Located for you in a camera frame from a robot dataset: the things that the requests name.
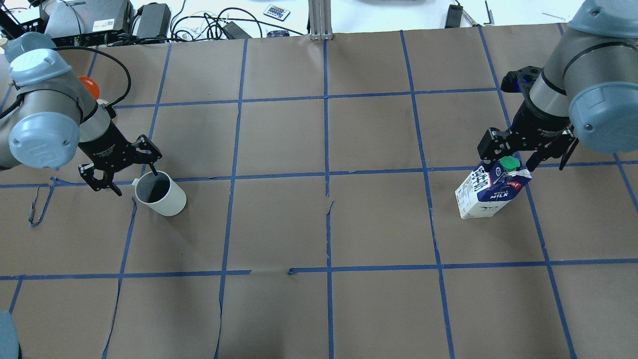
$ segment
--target milk carton label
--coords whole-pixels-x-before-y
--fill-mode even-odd
[[[507,172],[500,163],[487,172],[481,163],[456,190],[456,201],[461,218],[491,217],[531,180],[530,172],[523,165],[518,171]]]

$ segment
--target black wire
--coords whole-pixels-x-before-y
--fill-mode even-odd
[[[227,20],[231,20],[231,21],[250,21],[250,22],[254,22],[254,20],[253,20],[253,19],[227,19]],[[294,30],[291,30],[291,29],[287,29],[287,28],[285,28],[285,27],[283,27],[283,26],[279,26],[279,25],[275,25],[275,24],[269,24],[268,22],[263,22],[263,21],[260,21],[260,20],[257,20],[257,22],[258,22],[258,23],[260,23],[260,24],[264,24],[264,25],[268,25],[268,26],[272,26],[272,27],[277,27],[277,28],[280,28],[280,29],[282,29],[282,30],[286,30],[286,31],[289,31],[289,32],[291,32],[291,33],[295,33],[295,34],[297,34],[297,35],[305,35],[305,34],[302,34],[302,33],[298,32],[298,31],[294,31]]]
[[[80,33],[78,44],[82,46],[82,26],[80,26],[80,16],[78,15],[77,11],[75,11],[75,9],[71,5],[69,5],[69,3],[66,2],[66,0],[60,0],[60,1],[62,1],[69,8],[71,8],[71,10],[73,10],[73,13],[75,14],[75,20],[78,22],[78,31]]]
[[[5,118],[6,115],[11,113],[11,111],[17,109],[23,99],[24,99],[24,94],[19,94],[18,97],[15,99],[15,102],[11,106],[7,107],[6,110],[4,110],[0,114],[0,119]]]
[[[20,21],[18,21],[18,19],[15,18],[15,16],[13,16],[13,13],[11,12],[11,10],[9,10],[9,8],[7,7],[7,5],[4,3],[4,1],[2,2],[2,6],[4,7],[4,9],[6,10],[5,13],[9,14],[9,16],[13,17],[15,23],[22,27],[22,25],[20,25]]]
[[[60,51],[60,50],[84,50],[84,51],[91,51],[91,52],[95,52],[97,54],[100,54],[102,56],[106,56],[109,59],[115,61],[118,65],[120,65],[120,67],[124,70],[125,74],[126,74],[126,81],[127,81],[127,85],[126,85],[126,91],[124,92],[124,94],[118,98],[116,98],[115,100],[109,102],[106,104],[106,107],[111,107],[114,105],[117,105],[120,101],[124,100],[124,98],[128,95],[128,93],[131,91],[131,73],[128,71],[128,69],[126,68],[126,66],[122,63],[122,61],[116,59],[115,57],[107,54],[106,52],[102,52],[100,50],[96,50],[90,47],[84,47],[84,46],[60,46],[60,47],[54,47],[53,48],[55,51]]]
[[[223,14],[225,11],[228,11],[228,10],[239,10],[239,11],[243,11],[243,12],[247,13],[248,15],[250,15],[250,17],[252,17],[255,20],[255,22],[257,23],[257,27],[259,27],[259,37],[263,38],[262,26],[259,24],[260,21],[257,20],[257,18],[253,14],[251,14],[250,12],[248,12],[248,11],[246,11],[244,9],[240,9],[240,8],[225,8],[224,10],[221,10],[219,12],[219,14],[217,15],[217,21],[219,21],[221,19],[221,14]]]
[[[177,22],[175,22],[174,28],[176,28],[176,27],[177,27],[177,25],[178,25],[180,22],[184,21],[184,20],[188,20],[188,19],[204,19],[204,18],[205,18],[205,16],[203,16],[203,15],[194,15],[194,16],[189,16],[189,17],[183,17],[183,18],[181,18],[181,19],[177,20]],[[255,20],[253,20],[253,19],[225,19],[225,20],[231,20],[231,21],[250,21],[250,22],[255,22]],[[295,34],[297,34],[297,35],[304,35],[304,34],[302,34],[302,33],[298,32],[298,31],[291,30],[291,29],[288,29],[288,28],[283,27],[283,26],[279,26],[279,25],[275,25],[275,24],[270,24],[270,23],[268,23],[268,22],[264,22],[264,21],[260,21],[260,20],[258,20],[257,22],[258,22],[259,24],[264,24],[264,25],[266,25],[266,26],[272,26],[272,27],[276,27],[276,28],[279,28],[279,29],[282,29],[282,30],[286,30],[286,31],[289,31],[289,32],[291,32],[291,33],[295,33]],[[174,38],[177,38],[177,37],[178,37],[178,34],[179,34],[179,33],[182,33],[182,32],[187,33],[187,34],[190,34],[188,31],[181,29],[181,30],[177,30],[177,31],[172,32],[172,36],[173,36]],[[201,40],[219,40],[219,38],[204,38],[204,39],[201,39]]]
[[[184,7],[186,6],[186,0],[184,0],[184,2],[182,3],[182,8],[179,10],[178,13],[175,14],[175,16],[173,16],[170,19],[170,33],[172,34],[173,31],[175,31],[175,27],[173,26],[173,22],[175,21],[175,19],[179,16],[179,14],[182,13],[182,11],[184,11]]]

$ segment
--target table surface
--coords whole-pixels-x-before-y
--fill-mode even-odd
[[[456,207],[477,141],[522,101],[501,76],[563,30],[107,48],[133,76],[117,126],[156,143],[188,203],[134,205],[140,166],[124,196],[95,193],[80,152],[0,172],[0,310],[29,358],[632,358],[638,153],[581,146],[493,218]],[[63,56],[123,91],[109,59]]]
[[[151,3],[151,0],[131,0],[135,8]],[[9,8],[28,6],[26,0],[5,0]],[[54,3],[59,0],[48,0],[45,9],[51,11]],[[172,15],[182,8],[184,0],[164,0]],[[267,17],[263,11],[268,5],[274,4],[290,10],[284,21]],[[445,17],[451,0],[332,0],[332,30],[335,33],[370,33],[379,31],[399,31],[414,29],[439,29],[445,27]],[[467,13],[479,24],[489,22],[484,0],[461,1]],[[553,22],[567,22],[582,4],[581,0],[489,0],[487,5],[492,10],[496,25],[548,24]],[[194,1],[186,0],[184,11],[180,17],[201,15],[203,11],[217,14],[228,7],[238,7],[250,11],[258,20],[287,27],[295,31],[306,33],[308,24],[308,2],[305,0],[215,0]],[[245,13],[230,10],[224,16],[249,19]],[[203,29],[202,19],[185,20],[181,23],[184,28]],[[250,22],[238,22],[253,38],[259,37],[256,26]],[[461,26],[470,26],[464,18]],[[277,30],[276,27],[264,26],[264,36],[268,31]]]

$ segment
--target cable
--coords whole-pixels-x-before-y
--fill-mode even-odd
[[[120,101],[124,100],[124,98],[131,91],[131,73],[128,71],[128,69],[122,63],[122,61],[116,59],[115,57],[113,57],[113,56],[111,56],[109,54],[107,54],[106,52],[102,52],[100,50],[96,50],[96,49],[93,49],[93,48],[90,48],[90,47],[84,47],[84,46],[60,46],[60,47],[54,47],[53,49],[55,51],[60,51],[60,50],[84,50],[84,51],[95,52],[97,54],[100,54],[102,56],[106,56],[109,59],[115,61],[124,70],[124,73],[126,74],[126,81],[127,81],[126,91],[124,92],[124,94],[122,96],[120,96],[120,97],[116,98],[115,100],[107,103],[106,107],[111,107],[111,106],[117,105]]]
[[[183,17],[183,18],[181,18],[181,19],[179,19],[179,20],[177,20],[177,21],[175,22],[175,27],[177,27],[177,25],[178,25],[180,22],[182,22],[182,21],[184,21],[184,20],[187,20],[187,19],[203,19],[203,18],[204,18],[204,16],[193,16],[193,15],[191,15],[191,16],[189,16],[189,17]],[[298,31],[295,31],[295,30],[292,30],[292,29],[288,29],[288,28],[283,27],[283,26],[279,26],[279,25],[275,25],[275,24],[270,24],[270,23],[268,23],[268,22],[264,22],[264,21],[260,21],[260,20],[255,21],[255,20],[253,20],[253,19],[235,19],[235,18],[227,18],[227,19],[224,19],[224,20],[230,20],[230,21],[250,21],[250,22],[257,22],[257,23],[259,23],[259,24],[263,24],[263,25],[266,25],[266,26],[272,26],[272,27],[276,27],[276,28],[278,28],[278,29],[286,30],[286,31],[289,31],[289,32],[294,33],[294,34],[297,34],[297,35],[304,35],[303,33],[300,33],[300,32],[298,32]],[[172,36],[173,36],[174,38],[177,38],[177,37],[179,37],[179,36],[178,36],[178,35],[179,35],[179,33],[182,33],[182,32],[183,32],[183,33],[188,33],[188,34],[190,34],[188,31],[183,30],[183,29],[180,29],[180,30],[176,30],[176,31],[174,31],[174,32],[172,33]],[[202,40],[219,40],[219,39],[218,39],[218,38],[213,38],[213,39],[202,39]]]
[[[185,6],[186,6],[186,0],[184,0],[184,2],[182,3],[182,8],[179,10],[179,12],[178,12],[178,13],[176,13],[176,14],[175,14],[175,16],[173,16],[173,17],[170,19],[170,26],[169,26],[169,28],[170,28],[170,32],[171,32],[171,34],[173,33],[173,30],[175,29],[175,27],[173,26],[173,22],[174,22],[174,21],[175,21],[175,19],[179,16],[179,14],[181,14],[181,13],[182,13],[182,11],[184,11],[184,7],[185,7]]]
[[[23,99],[24,99],[24,94],[19,94],[18,97],[16,97],[15,102],[13,102],[11,106],[7,107],[2,113],[0,113],[0,119],[5,118],[6,115],[11,113],[11,111],[17,109],[18,106],[22,103]]]
[[[243,11],[243,12],[247,13],[248,15],[250,15],[250,17],[252,17],[255,20],[255,22],[257,23],[257,27],[259,27],[259,37],[263,38],[262,26],[259,24],[260,21],[257,20],[257,18],[253,14],[251,14],[250,12],[248,12],[248,11],[246,11],[244,9],[240,9],[240,8],[225,8],[224,10],[221,10],[219,12],[219,14],[217,15],[217,21],[220,20],[221,14],[224,13],[225,11],[228,11],[228,10],[239,10],[239,11]]]
[[[73,13],[75,14],[75,20],[78,22],[78,32],[80,33],[80,36],[78,37],[78,44],[82,46],[82,26],[80,26],[80,16],[78,15],[77,11],[75,11],[75,9],[71,5],[69,5],[69,3],[66,2],[66,0],[60,0],[60,1],[63,2],[69,8],[71,8],[71,10],[73,10]]]
[[[227,20],[231,20],[231,21],[251,21],[251,22],[254,22],[254,20],[253,20],[253,19],[227,19]],[[291,32],[291,33],[295,33],[295,34],[297,34],[297,35],[305,35],[305,34],[302,34],[302,33],[298,32],[298,31],[295,31],[295,30],[291,30],[291,29],[285,28],[285,27],[283,27],[283,26],[279,26],[279,25],[275,25],[275,24],[270,24],[270,23],[268,23],[268,22],[263,22],[263,21],[260,21],[260,20],[257,20],[257,22],[258,22],[258,23],[260,23],[260,24],[264,24],[264,25],[268,25],[268,26],[272,26],[272,27],[277,27],[277,28],[279,28],[279,29],[289,31],[289,32]]]

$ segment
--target blue tape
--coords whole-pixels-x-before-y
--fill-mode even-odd
[[[475,89],[443,89],[443,90],[424,90],[414,91],[416,95],[429,95],[432,93],[462,93],[462,92],[486,92],[497,91],[497,88],[475,88]]]
[[[146,107],[155,107],[155,103],[145,103],[143,105],[115,105],[113,108],[119,109],[142,109]]]
[[[155,122],[157,121],[158,118],[158,112],[159,112],[159,106],[160,106],[160,101],[161,101],[161,94],[164,91],[164,82],[166,81],[166,72],[168,71],[168,62],[170,61],[170,52],[173,48],[173,44],[172,43],[168,43],[168,49],[166,51],[166,60],[164,61],[164,69],[162,69],[162,73],[161,73],[161,80],[159,81],[159,89],[158,89],[158,97],[155,100],[155,105],[154,105],[154,110],[153,110],[153,117],[151,120],[151,129],[149,130],[149,140],[153,139],[153,134],[155,133]],[[146,165],[143,164],[142,165],[142,170],[140,171],[140,176],[144,175],[144,172],[146,172]]]
[[[40,217],[38,218],[36,222],[33,222],[33,219],[36,213],[36,202],[38,201],[38,193],[40,192],[40,187],[38,187],[36,192],[36,197],[31,203],[31,212],[29,214],[29,220],[28,220],[30,228],[37,227],[44,220],[44,216],[47,214],[48,205],[49,203],[51,203],[51,197],[53,197],[53,192],[56,190],[56,181],[54,180],[51,186],[47,186],[47,187],[49,187],[47,201],[45,202],[44,208],[42,209],[42,214],[40,214]]]
[[[22,288],[22,279],[18,279],[18,284],[15,286],[15,291],[13,292],[13,298],[11,299],[11,305],[9,306],[9,313],[13,313],[13,309],[15,308],[15,302],[18,301],[18,294],[20,294],[20,288]]]
[[[487,56],[487,63],[489,63],[489,70],[492,72],[492,79],[494,80],[494,86],[496,86],[496,93],[498,94],[498,100],[501,103],[501,108],[503,109],[503,115],[505,116],[505,122],[507,127],[512,126],[512,122],[510,121],[510,116],[507,114],[507,107],[505,106],[505,100],[503,99],[503,93],[501,92],[501,87],[498,85],[498,77],[496,76],[496,70],[494,69],[494,63],[492,62],[492,57],[489,54],[489,49],[487,48],[487,42],[485,40],[485,35],[483,35],[483,30],[481,27],[477,27],[478,33],[480,35],[480,40],[483,43],[483,49],[485,50],[485,55]]]
[[[334,171],[330,172],[331,176],[350,176],[352,174],[388,174],[388,173],[415,173],[423,172],[422,168],[405,168],[405,169],[368,169],[358,171]]]
[[[615,259],[570,259],[566,261],[551,261],[553,266],[582,266],[590,264],[627,264],[638,263],[638,258]]]
[[[328,98],[358,98],[358,97],[381,97],[381,96],[403,96],[409,95],[408,91],[400,92],[379,92],[379,93],[345,93],[341,95],[326,95]]]
[[[632,199],[632,202],[634,203],[634,208],[636,209],[636,212],[638,212],[638,201],[636,201],[634,190],[632,188],[631,183],[629,183],[629,179],[627,178],[627,174],[625,173],[623,164],[620,162],[620,158],[618,157],[618,154],[614,153],[614,159],[616,160],[616,165],[618,165],[618,169],[620,170],[620,175],[623,177],[623,181],[625,181],[625,186],[627,187],[627,191],[629,192],[629,197]]]
[[[230,180],[230,196],[228,196],[228,213],[226,214],[226,234],[224,236],[224,254],[221,263],[221,280],[219,282],[219,338],[221,338],[221,314],[224,309],[224,290],[226,286],[226,269],[228,268],[228,248],[230,246],[230,228],[233,214],[233,200],[235,197],[235,177],[237,175],[237,154],[239,152],[239,130],[241,129],[241,110],[244,97],[244,78],[246,76],[246,54],[248,53],[248,39],[244,40],[244,52],[241,61],[241,76],[239,78],[239,99],[237,101],[237,125],[235,126],[235,149],[233,152],[232,179]],[[215,349],[214,358],[219,358],[219,342]]]
[[[36,188],[36,187],[45,187],[49,186],[48,183],[28,183],[28,184],[19,184],[19,185],[0,185],[0,189],[2,188]]]
[[[445,171],[472,171],[474,166],[456,166],[456,167],[428,167],[428,172],[445,172]]]
[[[462,93],[462,92],[482,92],[496,91],[496,88],[471,88],[471,89],[439,89],[439,90],[423,90],[414,91],[416,95],[427,95],[432,93]],[[270,98],[245,98],[242,102],[279,102],[279,101],[307,101],[323,98],[358,98],[358,97],[381,97],[381,96],[404,96],[410,95],[410,91],[398,92],[379,92],[379,93],[345,93],[338,95],[329,95],[324,91],[322,96],[293,96],[293,97],[270,97]],[[173,107],[173,106],[192,106],[192,105],[215,105],[219,103],[237,103],[237,100],[211,100],[211,101],[192,101],[192,102],[167,102],[167,103],[143,103],[139,105],[116,105],[116,109],[138,109],[142,107]]]
[[[95,60],[97,60],[97,58],[98,53],[93,52],[93,58],[91,59],[91,64],[89,65],[89,71],[86,73],[86,77],[91,77],[91,74],[93,73],[93,67],[95,66]]]
[[[304,100],[317,100],[319,98],[325,98],[325,96],[296,96],[296,97],[273,97],[273,98],[249,98],[244,99],[243,102],[278,102],[278,101],[304,101]]]
[[[9,94],[11,93],[13,89],[13,86],[9,86],[8,89],[6,89],[6,93],[4,94],[4,98],[2,100],[2,105],[0,105],[0,110],[4,110],[4,106],[6,105],[7,100],[9,100]]]
[[[545,237],[543,236],[543,231],[540,226],[540,221],[538,220],[538,213],[536,211],[536,205],[534,204],[534,198],[531,195],[531,190],[529,186],[525,186],[525,191],[527,191],[527,197],[530,202],[531,214],[532,214],[532,217],[534,218],[534,224],[536,225],[536,232],[538,233],[540,248],[543,251],[543,257],[545,258],[547,274],[549,276],[549,282],[552,286],[552,292],[554,293],[554,299],[556,300],[556,307],[558,308],[558,316],[560,317],[561,325],[563,326],[563,332],[565,334],[565,340],[567,341],[567,347],[569,348],[570,357],[575,359],[576,352],[574,349],[574,343],[572,342],[572,336],[569,332],[567,319],[565,318],[565,312],[563,311],[563,303],[560,299],[560,294],[558,293],[558,286],[556,285],[556,279],[554,278],[554,270],[552,269],[552,263],[549,260],[549,253],[547,252],[547,248],[545,247]]]
[[[572,162],[571,164],[566,164],[565,167],[590,167],[590,166],[613,166],[616,165],[616,162],[605,161],[605,162]],[[541,168],[550,168],[550,167],[560,167],[560,164],[539,164]]]
[[[408,70],[408,80],[410,81],[410,94],[412,97],[412,111],[414,112],[414,124],[417,131],[417,140],[419,142],[419,155],[421,157],[421,165],[423,166],[423,179],[426,187],[427,197],[427,210],[430,220],[430,229],[432,230],[432,242],[434,246],[434,256],[436,258],[436,264],[441,265],[441,255],[436,244],[436,231],[434,230],[434,218],[432,217],[432,196],[430,193],[429,177],[427,174],[426,156],[423,152],[423,137],[421,136],[421,126],[419,123],[419,111],[417,108],[417,97],[414,92],[414,81],[412,77],[412,68],[410,66],[410,57],[408,55],[408,46],[405,42],[405,35],[403,30],[400,30],[401,45],[403,46],[403,56],[405,57],[405,65]],[[443,268],[439,268],[439,288],[441,290],[441,304],[443,309],[443,320],[445,322],[445,334],[447,336],[447,345],[450,352],[450,358],[454,359],[454,342],[452,340],[452,329],[450,326],[450,314],[447,307],[447,294],[445,292],[445,281],[443,279]]]
[[[107,359],[108,347],[111,344],[111,337],[113,336],[113,329],[115,328],[115,317],[117,315],[117,307],[119,305],[119,295],[122,291],[122,278],[117,279],[117,295],[115,296],[115,309],[113,310],[113,316],[111,317],[111,327],[108,331],[107,343],[102,350],[102,359]]]
[[[126,233],[126,243],[124,244],[124,254],[122,255],[122,263],[120,264],[120,274],[124,274],[126,267],[126,260],[128,258],[128,249],[131,246],[131,237],[133,236],[133,227],[135,226],[135,214],[137,213],[137,202],[135,198],[131,197],[133,202],[133,209],[131,211],[131,222],[128,225],[128,232]]]
[[[119,295],[122,290],[122,279],[124,274],[124,269],[126,267],[126,259],[128,258],[128,249],[131,245],[131,237],[133,236],[133,226],[135,225],[135,214],[137,213],[137,202],[135,202],[135,198],[131,197],[131,202],[133,203],[133,208],[131,210],[131,221],[128,225],[128,231],[126,233],[126,241],[124,243],[124,252],[122,253],[122,261],[120,264],[119,276],[117,278],[117,295],[115,296],[115,309],[113,310],[113,316],[111,318],[111,327],[108,332],[107,343],[104,345],[104,350],[102,351],[102,359],[106,359],[108,355],[108,347],[111,343],[111,336],[113,335],[113,328],[115,328],[115,317],[117,315],[117,307],[119,305]]]
[[[638,161],[621,161],[623,165],[637,165]],[[574,162],[567,164],[566,167],[589,167],[589,166],[607,166],[616,165],[616,162]],[[558,164],[540,164],[539,167],[558,167]],[[450,167],[428,167],[427,172],[445,172],[445,171],[471,171],[474,166],[450,166]],[[348,176],[357,174],[388,174],[388,173],[413,173],[422,172],[421,168],[406,168],[406,169],[371,169],[371,170],[358,170],[358,171],[331,171],[330,176]],[[183,177],[174,178],[175,182],[199,182],[199,181],[228,181],[228,180],[259,180],[263,178],[291,178],[291,177],[322,177],[325,176],[325,172],[298,172],[298,173],[274,173],[274,174],[246,174],[240,176],[216,176],[216,177]],[[81,187],[87,186],[82,182],[69,182],[63,179],[57,178],[57,187]],[[130,185],[132,181],[116,181],[116,185]],[[47,183],[24,183],[15,185],[0,185],[2,188],[36,188],[48,186]]]
[[[325,196],[330,197],[330,155],[329,155],[329,116],[328,116],[328,41],[323,41],[323,141],[324,157],[325,157]],[[330,229],[330,213],[332,212],[332,205],[334,201],[330,202],[330,208],[325,214],[325,228],[326,228],[326,286],[327,286],[327,301],[328,301],[328,357],[334,359],[334,320],[332,311],[332,233]]]
[[[325,252],[326,258],[326,279],[327,279],[327,295],[328,295],[328,356],[330,359],[334,359],[334,325],[333,325],[333,311],[332,311],[332,231],[330,224],[330,213],[332,212],[332,205],[334,201],[330,202],[330,208],[328,213],[325,214]]]
[[[60,280],[60,279],[118,279],[118,278],[174,278],[174,277],[214,277],[217,275],[250,275],[251,270],[210,270],[210,271],[169,271],[151,273],[90,273],[90,274],[48,274],[48,275],[4,275],[2,280]]]
[[[323,41],[323,156],[325,164],[325,196],[330,197],[330,155],[328,126],[328,43]]]
[[[221,103],[237,103],[237,100],[211,100],[195,102],[168,102],[158,103],[158,107],[191,106],[191,105],[219,105]]]
[[[225,275],[250,275],[250,270],[208,270],[208,271],[170,271],[161,273],[125,273],[123,278],[174,278],[174,277],[213,277]]]
[[[507,108],[505,106],[505,101],[503,100],[503,93],[499,87],[498,78],[496,76],[496,70],[494,69],[494,63],[492,62],[492,57],[489,53],[489,48],[487,47],[487,42],[485,39],[485,35],[483,34],[483,30],[478,27],[478,33],[480,35],[481,42],[483,43],[483,49],[485,50],[485,55],[487,57],[487,62],[489,63],[489,69],[492,72],[492,79],[494,80],[494,86],[497,87],[498,99],[501,103],[501,109],[503,110],[503,115],[505,117],[505,122],[507,126],[510,127],[512,123],[510,122],[509,115],[507,114]],[[541,249],[543,251],[543,257],[545,259],[545,266],[547,267],[547,274],[549,275],[549,281],[552,286],[552,291],[554,292],[554,299],[556,300],[556,306],[558,308],[558,315],[561,319],[561,324],[563,325],[563,332],[565,333],[565,339],[567,341],[567,346],[569,348],[570,356],[572,358],[576,357],[576,353],[574,351],[574,345],[572,343],[572,337],[569,332],[569,327],[567,326],[567,320],[565,319],[565,313],[563,311],[563,304],[560,300],[560,295],[558,294],[558,286],[556,285],[556,279],[554,278],[554,271],[552,270],[551,262],[549,261],[549,254],[547,253],[547,249],[545,247],[545,238],[543,237],[543,232],[540,227],[540,222],[538,221],[538,213],[536,212],[536,206],[534,205],[534,199],[531,195],[531,190],[529,186],[525,186],[525,190],[527,191],[528,200],[530,202],[531,213],[534,218],[534,223],[536,225],[536,231],[538,233],[538,240],[540,242]]]

